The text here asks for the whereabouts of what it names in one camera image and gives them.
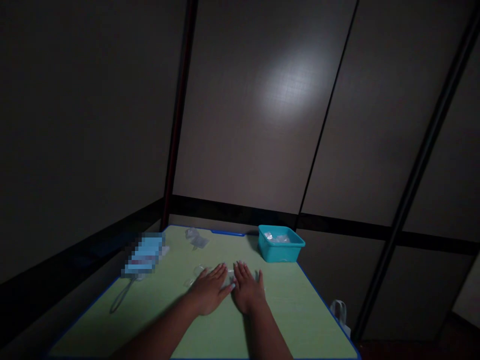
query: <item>plastic container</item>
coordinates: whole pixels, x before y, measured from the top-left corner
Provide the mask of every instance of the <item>plastic container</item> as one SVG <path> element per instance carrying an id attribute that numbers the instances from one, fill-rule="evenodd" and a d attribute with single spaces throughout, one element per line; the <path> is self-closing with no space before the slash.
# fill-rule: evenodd
<path id="1" fill-rule="evenodd" d="M 286 226 L 259 225 L 258 248 L 261 256 L 267 263 L 294 263 L 299 257 L 300 250 L 305 246 L 302 240 L 291 228 Z M 270 232 L 274 238 L 287 235 L 290 242 L 271 242 L 265 237 Z"/>

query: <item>table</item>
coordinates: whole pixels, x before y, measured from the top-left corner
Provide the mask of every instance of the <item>table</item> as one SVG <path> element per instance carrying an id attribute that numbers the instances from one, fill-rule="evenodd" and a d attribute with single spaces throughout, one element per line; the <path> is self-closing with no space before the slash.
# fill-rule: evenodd
<path id="1" fill-rule="evenodd" d="M 267 302 L 294 358 L 361 358 L 296 262 L 267 263 L 257 250 L 257 236 L 207 229 L 198 231 L 210 242 L 204 249 L 193 250 L 185 230 L 175 225 L 165 230 L 169 253 L 154 273 L 132 284 L 116 312 L 110 314 L 110 307 L 128 284 L 125 278 L 112 283 L 48 355 L 53 359 L 106 358 L 186 292 L 184 283 L 195 278 L 196 266 L 226 262 L 231 269 L 234 261 L 241 260 L 252 272 L 262 269 Z M 248 358 L 244 319 L 230 296 L 212 314 L 192 323 L 172 355 L 172 359 Z"/>

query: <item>right hand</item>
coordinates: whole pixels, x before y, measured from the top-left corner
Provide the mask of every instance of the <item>right hand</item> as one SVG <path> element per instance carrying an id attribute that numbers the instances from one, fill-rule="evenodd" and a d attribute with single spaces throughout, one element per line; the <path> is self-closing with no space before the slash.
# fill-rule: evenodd
<path id="1" fill-rule="evenodd" d="M 234 263 L 233 272 L 235 274 L 233 299 L 243 314 L 250 315 L 256 309 L 267 305 L 262 270 L 258 272 L 258 282 L 255 281 L 245 262 Z"/>

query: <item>dark vertical frame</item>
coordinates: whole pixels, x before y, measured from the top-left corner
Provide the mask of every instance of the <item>dark vertical frame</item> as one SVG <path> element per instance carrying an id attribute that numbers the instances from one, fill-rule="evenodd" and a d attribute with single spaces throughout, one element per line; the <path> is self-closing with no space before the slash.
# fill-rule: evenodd
<path id="1" fill-rule="evenodd" d="M 161 230 L 169 224 L 170 202 L 174 188 L 175 170 L 177 167 L 177 155 L 179 152 L 180 132 L 182 129 L 182 118 L 184 116 L 185 97 L 187 95 L 187 82 L 189 79 L 190 60 L 192 58 L 192 47 L 194 43 L 195 23 L 197 21 L 198 0 L 188 0 L 185 12 L 185 23 L 183 28 L 183 40 L 181 45 L 180 66 L 178 69 L 178 81 L 175 96 L 175 110 L 173 112 L 173 124 L 171 127 L 170 150 L 168 153 L 168 164 L 163 192 L 163 215 L 161 218 Z"/>
<path id="2" fill-rule="evenodd" d="M 330 98 L 328 99 L 328 105 L 326 106 L 325 116 L 323 117 L 323 124 L 321 125 L 320 135 L 318 136 L 318 142 L 316 143 L 315 153 L 313 154 L 313 159 L 311 161 L 310 172 L 306 179 L 305 190 L 303 192 L 303 197 L 301 198 L 300 209 L 298 209 L 298 214 L 296 216 L 295 225 L 293 231 L 297 231 L 297 226 L 299 224 L 300 214 L 302 213 L 302 208 L 304 207 L 305 197 L 307 196 L 307 191 L 309 189 L 310 178 L 312 177 L 312 172 L 314 171 L 315 160 L 317 159 L 317 153 L 319 152 L 320 141 L 322 140 L 322 135 L 324 134 L 325 123 L 327 122 L 327 117 L 329 116 L 330 104 L 332 103 L 332 98 L 334 96 L 335 86 L 337 85 L 337 79 L 339 78 L 340 69 L 342 67 L 342 62 L 344 60 L 345 50 L 347 49 L 347 44 L 349 43 L 350 33 L 352 32 L 352 27 L 354 25 L 355 15 L 357 14 L 357 8 L 359 7 L 359 0 L 355 2 L 355 8 L 353 9 L 353 14 L 351 15 L 350 25 L 348 27 L 348 32 L 346 33 L 345 44 L 343 45 L 343 50 L 340 56 L 340 62 L 338 63 L 338 68 L 336 69 L 335 80 L 333 81 L 333 86 L 330 92 Z"/>
<path id="3" fill-rule="evenodd" d="M 375 269 L 373 279 L 370 283 L 365 301 L 363 302 L 358 316 L 355 329 L 353 331 L 353 340 L 362 338 L 367 326 L 370 314 L 375 304 L 375 300 L 382 286 L 382 282 L 387 273 L 390 261 L 399 239 L 399 235 L 405 224 L 410 208 L 415 198 L 415 194 L 424 175 L 425 169 L 432 154 L 433 147 L 440 133 L 445 117 L 449 111 L 452 99 L 462 78 L 472 49 L 475 46 L 480 31 L 480 3 L 477 3 L 470 20 L 467 24 L 461 38 L 458 49 L 453 58 L 445 82 L 438 97 L 438 100 L 431 116 L 430 123 L 420 146 L 420 151 L 415 159 L 405 190 L 403 191 L 400 204 L 395 213 L 392 224 L 392 233 L 386 241 L 380 259 Z"/>

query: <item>hand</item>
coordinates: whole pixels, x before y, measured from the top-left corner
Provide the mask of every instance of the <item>hand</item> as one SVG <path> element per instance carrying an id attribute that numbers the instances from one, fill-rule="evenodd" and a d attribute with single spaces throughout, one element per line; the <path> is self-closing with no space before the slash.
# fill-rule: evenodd
<path id="1" fill-rule="evenodd" d="M 208 269 L 205 269 L 200 273 L 185 295 L 198 315 L 211 314 L 234 288 L 232 284 L 221 289 L 228 274 L 224 263 L 219 264 L 211 273 L 207 272 Z"/>
<path id="2" fill-rule="evenodd" d="M 258 282 L 244 262 L 238 261 L 233 264 L 233 272 L 235 273 L 233 298 L 243 314 L 250 315 L 256 309 L 267 305 L 262 270 L 258 272 Z"/>

